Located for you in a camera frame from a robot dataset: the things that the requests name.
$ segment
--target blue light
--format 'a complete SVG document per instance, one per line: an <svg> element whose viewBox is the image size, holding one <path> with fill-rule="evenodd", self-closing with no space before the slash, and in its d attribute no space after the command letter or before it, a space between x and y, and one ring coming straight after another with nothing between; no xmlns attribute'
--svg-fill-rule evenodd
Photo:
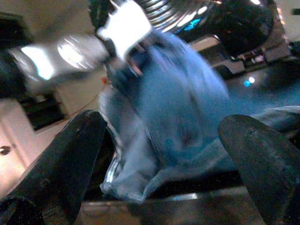
<svg viewBox="0 0 300 225"><path fill-rule="evenodd" d="M245 87L250 87L250 86L251 86L251 83L250 83L250 81L245 81L245 82L244 82L244 85L245 85Z"/></svg>
<svg viewBox="0 0 300 225"><path fill-rule="evenodd" d="M192 30L195 28L195 26L198 25L198 23L200 23L201 19L195 19L192 20L191 22L189 22L189 25L185 27L184 30Z"/></svg>

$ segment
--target cabinet door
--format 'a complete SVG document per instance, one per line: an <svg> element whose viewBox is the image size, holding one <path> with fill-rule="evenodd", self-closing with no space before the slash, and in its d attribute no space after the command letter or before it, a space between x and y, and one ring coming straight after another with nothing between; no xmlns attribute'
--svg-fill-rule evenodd
<svg viewBox="0 0 300 225"><path fill-rule="evenodd" d="M15 148L0 126L0 198L17 183L23 172L24 166L17 156Z"/></svg>

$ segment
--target blue fabric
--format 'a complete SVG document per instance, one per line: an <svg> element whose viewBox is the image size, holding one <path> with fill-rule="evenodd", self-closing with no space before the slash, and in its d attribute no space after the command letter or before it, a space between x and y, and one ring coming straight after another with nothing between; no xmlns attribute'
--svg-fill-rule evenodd
<svg viewBox="0 0 300 225"><path fill-rule="evenodd" d="M226 152L203 152L228 114L228 93L207 62L176 36L153 31L155 45L134 56L143 75L110 70L112 87L100 111L115 137L119 160L105 194L143 202L169 180L234 170L230 158L212 170L209 160Z"/></svg>

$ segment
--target blue cloth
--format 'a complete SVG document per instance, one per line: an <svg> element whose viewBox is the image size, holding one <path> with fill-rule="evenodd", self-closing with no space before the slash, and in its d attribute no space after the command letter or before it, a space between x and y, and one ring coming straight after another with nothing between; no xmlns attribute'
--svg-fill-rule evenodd
<svg viewBox="0 0 300 225"><path fill-rule="evenodd" d="M203 151L216 139L218 124L228 114L223 81L176 36L159 31L152 35L156 44L134 56L143 75L129 68L110 69L112 86L99 101L118 161L101 189L136 202L167 181L235 169L230 158L224 159L224 149ZM222 162L212 168L211 158Z"/></svg>

